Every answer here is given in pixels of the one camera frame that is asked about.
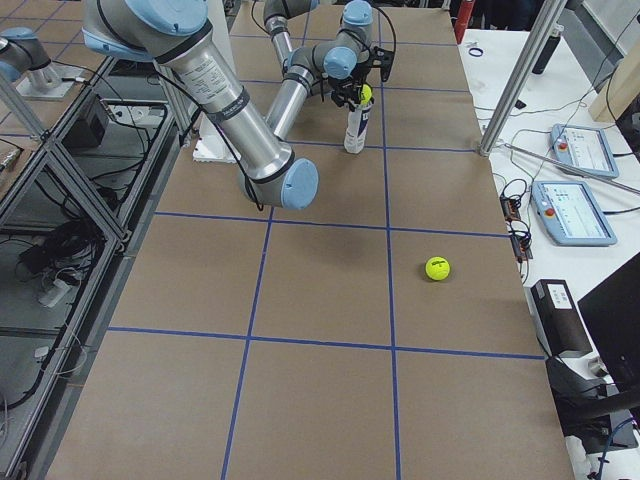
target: white bottle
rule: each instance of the white bottle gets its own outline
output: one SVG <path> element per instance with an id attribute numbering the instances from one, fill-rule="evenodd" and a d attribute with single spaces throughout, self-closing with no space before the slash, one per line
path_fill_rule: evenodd
<path id="1" fill-rule="evenodd" d="M 347 117 L 347 132 L 344 136 L 344 148 L 349 153 L 360 153 L 364 148 L 364 141 L 367 138 L 367 125 L 369 124 L 369 114 L 371 113 L 371 87 L 364 85 L 360 94 L 360 104 L 355 110 L 349 111 Z"/>

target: wire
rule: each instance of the wire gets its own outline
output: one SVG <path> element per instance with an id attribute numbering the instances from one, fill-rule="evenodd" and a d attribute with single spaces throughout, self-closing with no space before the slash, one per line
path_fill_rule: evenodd
<path id="1" fill-rule="evenodd" d="M 506 193 L 507 188 L 509 188 L 511 185 L 516 184 L 517 182 L 524 183 L 524 190 L 522 191 L 522 193 L 507 196 L 507 193 Z M 529 184 L 524 178 L 514 178 L 510 182 L 506 183 L 505 186 L 502 188 L 502 192 L 500 193 L 500 198 L 505 200 L 511 200 L 515 208 L 520 208 L 522 206 L 522 197 L 525 196 L 528 189 L 529 189 Z"/>
<path id="2" fill-rule="evenodd" d="M 566 103 L 563 106 L 558 107 L 558 108 L 546 108 L 544 110 L 534 110 L 534 111 L 531 111 L 531 112 L 512 113 L 512 114 L 509 115 L 509 117 L 514 117 L 515 118 L 515 117 L 521 117 L 523 115 L 536 115 L 538 113 L 559 112 L 560 110 L 564 110 L 565 108 L 567 108 L 570 105 L 573 105 L 574 103 L 579 103 L 578 107 L 586 107 L 587 104 L 582 101 L 583 99 L 584 99 L 584 97 L 581 97 L 578 100 L 574 100 L 572 102 Z M 484 110 L 484 111 L 487 111 L 487 112 L 495 112 L 496 111 L 495 108 L 476 107 L 475 105 L 473 106 L 473 108 L 475 108 L 476 110 Z M 489 120 L 491 120 L 491 118 L 479 118 L 478 119 L 478 121 L 481 121 L 481 122 L 487 122 Z"/>
<path id="3" fill-rule="evenodd" d="M 20 151 L 24 151 L 24 148 L 22 148 L 20 145 L 16 145 L 13 142 L 10 142 L 9 140 L 5 140 L 4 138 L 0 138 L 0 142 L 4 142 L 7 145 L 11 145 L 12 147 L 16 147 L 17 149 L 19 149 Z"/>
<path id="4" fill-rule="evenodd" d="M 104 78 L 104 75 L 102 75 L 102 74 L 100 74 L 100 73 L 96 72 L 96 71 L 95 71 L 95 70 L 93 70 L 92 68 L 85 67 L 84 65 L 76 65 L 76 64 L 74 64 L 74 63 L 65 63 L 65 62 L 61 62 L 60 60 L 51 60 L 51 61 L 52 61 L 53 63 L 57 63 L 57 64 L 59 64 L 59 65 L 64 65 L 64 66 L 67 66 L 67 67 L 75 67 L 75 68 L 82 68 L 82 69 L 84 69 L 84 70 L 88 70 L 89 72 L 93 73 L 96 77 L 98 77 L 100 80 L 102 80 L 102 81 L 104 82 L 104 84 L 105 84 L 107 87 L 109 87 L 109 89 L 110 89 L 110 90 L 115 94 L 115 96 L 116 96 L 116 97 L 118 97 L 118 99 L 119 99 L 121 102 L 124 102 L 124 101 L 125 101 L 125 100 L 124 100 L 124 98 L 122 97 L 122 95 L 120 95 L 120 93 L 119 93 L 115 88 L 113 88 L 113 85 L 111 85 L 111 83 L 109 83 L 109 82 L 107 81 L 107 79 L 106 79 L 106 78 Z M 135 122 L 135 120 L 133 119 L 133 113 L 132 113 L 132 111 L 131 111 L 131 107 L 128 107 L 128 110 L 129 110 L 129 115 L 131 116 L 131 122 L 133 123 L 133 125 L 134 125 L 136 128 L 140 128 L 140 127 L 138 127 L 138 126 L 136 125 L 136 122 Z M 140 143 L 142 143 L 142 144 L 143 144 L 142 150 L 144 151 L 144 149 L 145 149 L 145 148 L 144 148 L 144 140 L 142 139 L 142 136 L 140 135 L 140 132 L 138 132 L 138 138 L 140 139 Z"/>
<path id="5" fill-rule="evenodd" d="M 598 67 L 598 70 L 596 72 L 596 74 L 593 77 L 593 81 L 591 82 L 592 84 L 596 82 L 596 80 L 598 79 L 598 75 L 600 75 L 600 72 L 602 71 L 602 68 L 604 67 L 604 64 L 606 63 L 607 59 L 609 58 L 609 56 L 617 49 L 618 43 L 620 42 L 620 38 L 622 38 L 622 35 L 624 35 L 624 33 L 627 31 L 627 29 L 631 26 L 631 24 L 633 23 L 633 21 L 638 17 L 638 15 L 640 15 L 640 8 L 638 9 L 638 11 L 633 15 L 633 17 L 631 17 L 631 20 L 629 20 L 629 22 L 627 23 L 627 25 L 622 29 L 622 31 L 620 32 L 620 34 L 616 37 L 615 42 L 613 43 L 613 45 L 611 46 L 611 50 L 609 50 L 609 52 L 604 56 L 604 58 L 602 59 L 602 62 L 600 63 L 600 66 Z M 609 87 L 609 85 L 611 85 L 611 78 L 609 79 L 609 83 L 607 84 L 607 88 Z M 580 98 L 580 101 L 584 100 L 586 98 L 586 96 L 591 93 L 591 91 L 594 88 L 590 88 L 589 90 L 587 90 L 587 92 L 582 96 L 582 98 Z M 567 125 L 569 125 L 569 123 L 571 122 L 571 120 L 573 119 L 573 117 L 575 117 L 575 115 L 578 113 L 578 110 L 580 109 L 580 104 L 578 104 L 578 108 L 576 108 L 576 110 L 573 112 L 573 114 L 569 117 L 569 119 L 566 121 L 566 123 L 562 126 L 562 128 L 560 129 L 560 132 L 558 133 L 558 136 L 556 138 L 553 139 L 553 141 L 551 142 L 551 146 L 549 147 L 549 150 L 547 150 L 547 154 L 549 154 L 549 152 L 551 152 L 551 149 L 553 148 L 553 145 L 555 145 L 555 143 L 558 141 L 558 139 L 560 137 L 562 137 L 562 135 L 564 134 L 565 129 L 567 128 Z"/>
<path id="6" fill-rule="evenodd" d="M 0 397 L 2 397 L 2 405 L 4 406 L 4 419 L 2 420 L 2 423 L 0 423 L 0 448 L 2 448 L 7 442 L 7 437 L 9 436 L 9 405 L 7 404 L 7 397 L 4 396 L 2 391 L 0 391 Z"/>
<path id="7" fill-rule="evenodd" d="M 613 210 L 602 212 L 605 215 L 613 216 L 613 215 L 622 215 L 623 213 L 631 213 L 640 210 L 640 207 L 627 208 L 626 210 Z"/>
<path id="8" fill-rule="evenodd" d="M 193 96 L 182 86 L 179 85 L 177 82 L 174 82 L 173 80 L 171 80 L 170 78 L 168 78 L 166 75 L 163 75 L 160 72 L 156 72 L 156 74 L 166 80 L 167 82 L 169 82 L 171 85 L 173 85 L 174 87 L 176 87 L 178 90 L 180 90 L 182 93 L 184 93 L 187 98 L 189 100 L 191 100 L 193 103 L 195 103 L 201 110 L 204 111 L 204 107 L 200 104 L 200 102 L 198 102 L 195 98 L 193 98 Z M 260 201 L 258 200 L 258 196 L 253 188 L 253 183 L 251 182 L 251 178 L 249 178 L 249 175 L 247 174 L 246 170 L 244 169 L 244 167 L 242 166 L 242 164 L 240 163 L 240 159 L 238 158 L 238 156 L 236 155 L 235 150 L 233 149 L 233 146 L 231 145 L 231 142 L 229 142 L 229 139 L 227 138 L 227 136 L 225 135 L 225 133 L 223 132 L 222 128 L 217 125 L 217 124 L 213 124 L 213 126 L 216 128 L 216 130 L 218 131 L 218 134 L 220 135 L 220 137 L 222 138 L 222 141 L 225 143 L 225 145 L 227 146 L 227 148 L 229 149 L 229 151 L 231 152 L 231 155 L 233 156 L 233 159 L 235 160 L 236 164 L 238 165 L 238 168 L 240 168 L 240 171 L 242 172 L 242 175 L 244 176 L 245 179 L 245 185 L 248 188 L 248 192 L 247 194 L 249 195 L 249 199 L 255 203 L 256 208 L 258 209 L 259 212 L 262 212 L 264 210 L 264 204 L 260 203 Z"/>
<path id="9" fill-rule="evenodd" d="M 240 163 L 240 159 L 236 155 L 236 152 L 233 149 L 233 146 L 231 145 L 231 143 L 227 139 L 227 136 L 222 131 L 222 128 L 219 125 L 215 124 L 215 123 L 213 124 L 213 126 L 216 127 L 216 130 L 218 131 L 218 134 L 220 135 L 220 137 L 224 141 L 225 145 L 227 146 L 227 148 L 231 152 L 231 155 L 233 155 L 233 159 L 236 161 L 236 164 L 240 168 L 240 171 L 242 172 L 242 175 L 244 175 L 245 187 L 248 188 L 247 194 L 249 195 L 249 198 L 251 199 L 251 201 L 253 203 L 256 204 L 256 208 L 258 209 L 258 211 L 262 212 L 264 210 L 264 204 L 261 203 L 258 200 L 258 195 L 256 194 L 256 191 L 253 189 L 253 182 L 251 181 L 251 179 L 249 178 L 249 175 L 247 175 L 247 172 L 245 171 L 244 167 Z"/>
<path id="10" fill-rule="evenodd" d="M 371 4 L 371 7 L 376 9 L 387 20 L 387 23 L 389 24 L 389 28 L 391 28 L 391 36 L 393 37 L 393 53 L 396 53 L 398 41 L 396 36 L 396 29 L 393 27 L 393 22 L 391 22 L 389 15 L 387 15 L 386 12 L 382 10 L 382 8 L 378 7 L 373 2 L 371 2 L 370 4 Z"/>
<path id="11" fill-rule="evenodd" d="M 636 152 L 629 152 L 629 153 L 614 153 L 612 155 L 615 158 L 622 158 L 622 157 L 628 157 L 630 155 L 637 155 L 638 153 L 640 152 L 636 151 Z"/>
<path id="12" fill-rule="evenodd" d="M 616 425 L 616 428 L 614 428 L 611 433 L 609 434 L 609 437 L 607 438 L 607 443 L 604 446 L 604 450 L 602 451 L 602 456 L 600 458 L 598 458 L 598 461 L 600 462 L 600 467 L 598 468 L 598 473 L 596 474 L 596 478 L 595 480 L 602 480 L 602 471 L 604 470 L 604 464 L 605 464 L 605 460 L 607 458 L 607 453 L 609 452 L 609 448 L 611 448 L 611 444 L 613 443 L 613 438 L 616 436 L 616 434 L 622 430 L 622 428 L 633 422 L 633 418 L 627 418 L 626 420 L 620 422 L 618 425 Z"/>
<path id="13" fill-rule="evenodd" d="M 500 175 L 499 173 L 493 172 L 493 176 L 498 177 L 500 180 L 502 180 L 502 187 L 504 188 L 505 185 L 507 184 L 507 179 L 504 177 L 504 175 Z"/>
<path id="14" fill-rule="evenodd" d="M 47 192 L 45 190 L 45 188 L 42 186 L 42 184 L 40 182 L 38 182 L 38 180 L 34 181 L 34 184 L 36 185 L 36 187 L 38 187 L 38 190 L 40 190 L 40 192 L 54 205 L 57 205 L 58 207 L 60 207 L 60 211 L 62 212 L 62 214 L 68 218 L 69 220 L 76 220 L 78 218 L 80 218 L 79 215 L 72 213 L 67 207 L 66 204 L 64 203 L 67 199 L 67 197 L 64 198 L 64 200 L 62 200 L 62 202 L 59 202 L 58 200 L 56 200 L 55 198 L 53 198 L 49 192 Z"/>
<path id="15" fill-rule="evenodd" d="M 253 0 L 253 5 L 251 5 L 251 19 L 253 20 L 253 23 L 255 23 L 260 30 L 262 30 L 264 33 L 269 35 L 269 32 L 267 32 L 267 30 L 262 25 L 260 25 L 256 20 L 256 15 L 255 15 L 256 3 L 258 3 L 258 0 Z"/>

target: spray can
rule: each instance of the spray can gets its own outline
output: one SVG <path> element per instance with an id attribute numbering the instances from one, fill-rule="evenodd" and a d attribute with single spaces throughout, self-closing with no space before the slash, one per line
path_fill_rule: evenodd
<path id="1" fill-rule="evenodd" d="M 347 152 L 360 153 L 364 148 L 372 105 L 371 87 L 365 84 L 360 92 L 360 104 L 353 111 L 349 110 L 347 117 L 347 132 L 344 136 L 344 148 Z"/>
<path id="2" fill-rule="evenodd" d="M 564 27 L 556 23 L 553 27 L 553 30 L 551 31 L 551 35 L 547 39 L 547 43 L 545 43 L 544 48 L 542 49 L 540 58 L 538 58 L 538 61 L 533 66 L 533 73 L 535 73 L 536 75 L 540 75 L 542 72 L 544 72 L 544 69 L 547 68 L 547 64 L 551 59 L 551 55 L 553 55 L 553 52 L 556 51 L 556 48 L 560 43 L 562 32 L 564 32 Z"/>
<path id="3" fill-rule="evenodd" d="M 453 26 L 453 33 L 456 35 L 456 43 L 460 45 L 464 32 L 467 31 L 469 21 L 471 20 L 471 14 L 473 13 L 473 6 L 476 0 L 462 0 L 460 8 L 458 9 L 458 18 L 456 24 Z"/>

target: yellow tennis ball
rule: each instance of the yellow tennis ball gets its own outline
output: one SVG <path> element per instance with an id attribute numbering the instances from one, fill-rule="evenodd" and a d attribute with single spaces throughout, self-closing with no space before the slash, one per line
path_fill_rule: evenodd
<path id="1" fill-rule="evenodd" d="M 449 276 L 449 272 L 451 272 L 451 265 L 449 265 L 446 258 L 431 257 L 427 260 L 424 270 L 427 273 L 427 277 L 431 280 L 440 281 Z"/>
<path id="2" fill-rule="evenodd" d="M 360 105 L 366 105 L 367 103 L 369 103 L 369 100 L 371 100 L 372 96 L 373 91 L 371 90 L 371 87 L 365 83 L 362 86 L 362 91 L 360 92 Z"/>

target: metal frame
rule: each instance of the metal frame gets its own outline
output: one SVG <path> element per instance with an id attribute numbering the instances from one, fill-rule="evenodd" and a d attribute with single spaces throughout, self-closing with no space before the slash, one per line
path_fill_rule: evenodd
<path id="1" fill-rule="evenodd" d="M 491 153 L 505 123 L 507 123 L 511 110 L 513 110 L 518 100 L 518 95 L 524 88 L 527 78 L 529 78 L 533 66 L 538 61 L 547 38 L 551 34 L 551 30 L 566 3 L 567 0 L 545 0 L 542 5 L 527 42 L 522 47 L 520 57 L 518 57 L 518 61 L 513 67 L 513 72 L 511 72 L 511 76 L 507 81 L 507 87 L 502 92 L 491 121 L 487 125 L 487 129 L 480 141 L 478 146 L 480 155 L 488 157 Z"/>
<path id="2" fill-rule="evenodd" d="M 17 427 L 12 428 L 11 435 L 7 438 L 4 448 L 0 451 L 0 472 L 9 478 L 13 473 L 18 471 L 17 469 L 20 466 L 27 445 L 47 405 L 51 391 L 56 384 L 56 372 L 61 371 L 67 361 L 69 355 L 68 347 L 75 341 L 74 335 L 78 332 L 87 317 L 89 309 L 94 302 L 95 295 L 98 292 L 98 287 L 114 255 L 118 249 L 122 247 L 123 241 L 129 234 L 126 231 L 127 222 L 135 210 L 138 197 L 144 190 L 147 179 L 154 170 L 157 158 L 162 153 L 167 139 L 170 138 L 171 132 L 175 131 L 175 127 L 173 126 L 174 116 L 168 109 L 167 117 L 160 127 L 161 131 L 157 135 L 156 141 L 153 143 L 148 154 L 150 161 L 145 162 L 145 164 L 140 167 L 142 170 L 138 174 L 135 185 L 132 186 L 127 201 L 123 203 L 121 215 L 116 217 L 97 193 L 96 188 L 94 188 L 93 184 L 89 181 L 84 171 L 80 168 L 80 165 L 62 145 L 61 141 L 73 125 L 85 102 L 91 98 L 96 84 L 103 76 L 108 74 L 108 71 L 114 64 L 115 61 L 113 59 L 108 59 L 103 62 L 96 70 L 97 75 L 93 77 L 88 86 L 82 89 L 62 119 L 50 130 L 43 125 L 31 107 L 17 93 L 13 85 L 6 81 L 4 77 L 0 76 L 0 101 L 3 101 L 16 115 L 30 135 L 41 141 L 41 145 L 32 154 L 24 170 L 15 180 L 4 198 L 0 199 L 0 226 L 11 221 L 10 217 L 12 213 L 14 213 L 16 207 L 25 198 L 29 189 L 33 188 L 37 176 L 45 168 L 49 168 L 52 174 L 60 180 L 63 188 L 71 198 L 83 208 L 90 220 L 100 229 L 105 238 L 103 251 L 97 259 L 91 273 L 84 280 L 84 289 L 82 292 L 77 293 L 76 307 L 66 318 L 68 328 L 47 366 L 42 383 L 39 385 L 33 397 L 19 407 L 20 409 L 24 409 L 24 411 L 20 412 L 16 410 L 16 412 L 21 413 L 21 415 L 18 415 L 20 420 L 15 421 L 14 424 L 17 425 Z M 55 333 L 53 330 L 13 330 L 16 331 L 6 329 L 6 331 L 3 332 L 3 335 L 5 335 L 3 338 L 28 337 L 50 339 L 53 333 Z M 32 353 L 31 351 L 25 352 L 25 355 L 31 356 Z"/>

